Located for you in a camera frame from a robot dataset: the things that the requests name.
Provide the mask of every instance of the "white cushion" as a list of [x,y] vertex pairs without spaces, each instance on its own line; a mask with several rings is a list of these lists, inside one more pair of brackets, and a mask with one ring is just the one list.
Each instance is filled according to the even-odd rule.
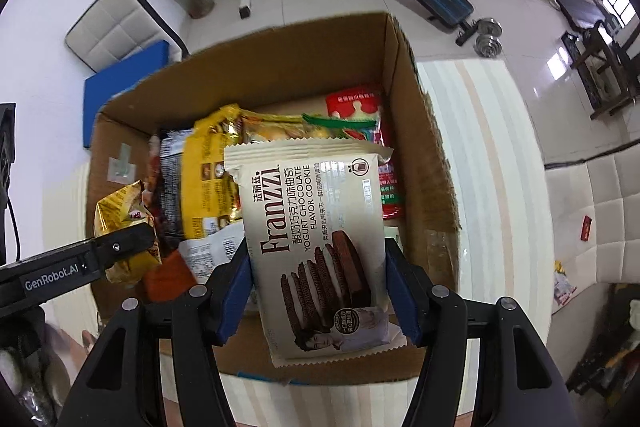
[[[550,169],[546,183],[572,298],[595,282],[640,283],[640,144]],[[592,219],[588,241],[580,240],[584,216]]]
[[171,62],[186,47],[145,0],[96,0],[66,35],[66,45],[100,71],[158,41],[169,43]]

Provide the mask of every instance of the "white tile floor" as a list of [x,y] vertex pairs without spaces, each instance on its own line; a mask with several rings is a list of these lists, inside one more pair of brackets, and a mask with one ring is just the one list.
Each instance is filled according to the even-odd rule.
[[[253,0],[252,15],[238,16],[239,0],[219,0],[213,12],[194,21],[187,38],[192,52],[269,26],[347,12],[386,10],[407,34],[417,60],[475,57],[471,41],[458,47],[455,32],[426,20],[415,0]],[[506,61],[529,108],[545,162],[591,156],[629,140],[622,118],[591,121],[591,106],[577,73],[554,79],[547,62],[558,53],[568,25],[545,0],[470,0],[474,18],[493,17],[504,29]]]

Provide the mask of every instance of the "small cardboard box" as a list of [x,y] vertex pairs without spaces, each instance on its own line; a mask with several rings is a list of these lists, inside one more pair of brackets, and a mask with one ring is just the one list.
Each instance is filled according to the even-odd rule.
[[[313,108],[331,92],[377,84],[385,93],[386,113],[395,129],[396,165],[404,187],[404,253],[422,266],[434,283],[455,288],[451,263],[428,255],[428,230],[455,232],[458,216],[452,183],[430,100],[421,87],[414,57],[398,22],[374,12],[270,28],[222,42],[183,62],[158,71],[106,104],[95,121],[88,182],[86,232],[93,235],[95,205],[122,186],[108,181],[110,158],[130,146],[135,177],[144,178],[148,139],[159,128],[184,128],[227,103],[286,112]],[[98,310],[108,320],[124,289],[106,280],[92,285]],[[416,377],[424,353],[403,347],[361,359],[275,368],[259,317],[245,317],[238,333],[215,348],[218,368],[276,380],[348,384]]]

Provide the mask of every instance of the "red wrapper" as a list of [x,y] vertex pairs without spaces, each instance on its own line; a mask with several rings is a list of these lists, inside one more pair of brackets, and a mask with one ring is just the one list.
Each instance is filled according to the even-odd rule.
[[[382,97],[380,92],[370,86],[353,87],[334,92],[326,97],[326,108],[329,116],[343,120],[374,120],[376,130],[365,136],[359,133],[359,139],[370,139],[373,143],[393,147],[388,121],[383,114]],[[398,177],[394,168],[394,159],[378,167],[380,190],[382,191],[382,214],[384,219],[401,216],[401,194]]]

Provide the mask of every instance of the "metal bolt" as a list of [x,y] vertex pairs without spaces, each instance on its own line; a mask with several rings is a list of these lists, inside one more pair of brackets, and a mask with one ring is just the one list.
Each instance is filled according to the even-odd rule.
[[196,284],[189,288],[189,295],[191,297],[202,297],[207,292],[207,287],[204,284]]
[[511,311],[518,307],[518,303],[511,297],[503,297],[502,299],[500,299],[500,306],[502,306],[505,310]]
[[433,293],[434,297],[444,299],[445,297],[449,296],[449,288],[443,286],[442,284],[436,284],[433,288],[431,288],[431,293]]
[[135,297],[129,297],[128,299],[125,299],[125,301],[122,303],[122,309],[130,312],[131,310],[135,310],[138,307],[138,299],[136,299]]

